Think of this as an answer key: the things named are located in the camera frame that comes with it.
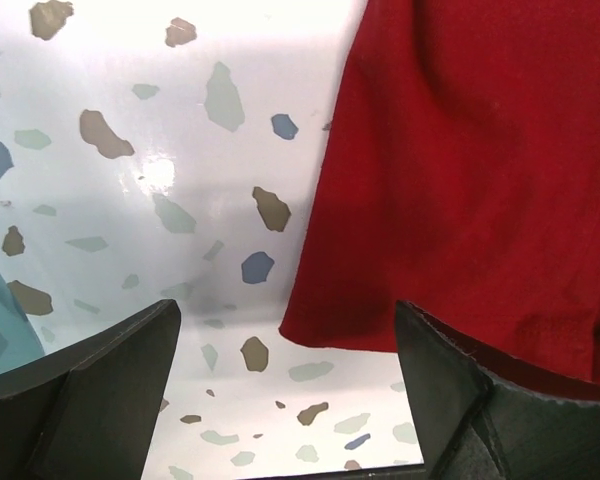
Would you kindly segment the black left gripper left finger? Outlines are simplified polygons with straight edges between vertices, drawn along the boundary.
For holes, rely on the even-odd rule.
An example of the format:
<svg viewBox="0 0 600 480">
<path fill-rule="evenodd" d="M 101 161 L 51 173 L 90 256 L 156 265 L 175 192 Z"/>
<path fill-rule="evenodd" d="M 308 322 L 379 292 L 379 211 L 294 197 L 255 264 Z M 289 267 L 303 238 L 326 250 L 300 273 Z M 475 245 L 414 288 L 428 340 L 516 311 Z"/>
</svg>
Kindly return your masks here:
<svg viewBox="0 0 600 480">
<path fill-rule="evenodd" d="M 180 326 L 161 300 L 0 374 L 0 479 L 140 478 Z"/>
</svg>

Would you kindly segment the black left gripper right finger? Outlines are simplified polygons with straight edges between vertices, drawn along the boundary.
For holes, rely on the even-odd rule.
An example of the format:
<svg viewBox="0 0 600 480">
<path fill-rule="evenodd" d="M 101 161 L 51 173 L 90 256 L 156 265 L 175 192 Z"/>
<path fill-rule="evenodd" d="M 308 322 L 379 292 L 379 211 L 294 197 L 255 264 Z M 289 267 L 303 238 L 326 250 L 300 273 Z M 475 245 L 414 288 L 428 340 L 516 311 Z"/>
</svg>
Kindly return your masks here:
<svg viewBox="0 0 600 480">
<path fill-rule="evenodd" d="M 600 385 L 395 307 L 399 362 L 429 479 L 600 479 Z"/>
</svg>

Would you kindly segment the dark red t shirt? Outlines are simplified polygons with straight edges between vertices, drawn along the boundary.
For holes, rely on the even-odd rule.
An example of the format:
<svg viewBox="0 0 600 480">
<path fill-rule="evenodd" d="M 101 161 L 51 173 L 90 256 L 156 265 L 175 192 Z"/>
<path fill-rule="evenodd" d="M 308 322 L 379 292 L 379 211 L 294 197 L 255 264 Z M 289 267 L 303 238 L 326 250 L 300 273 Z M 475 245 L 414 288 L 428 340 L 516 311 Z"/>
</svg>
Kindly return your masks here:
<svg viewBox="0 0 600 480">
<path fill-rule="evenodd" d="M 280 332 L 392 351 L 409 301 L 600 384 L 600 1 L 371 1 Z"/>
</svg>

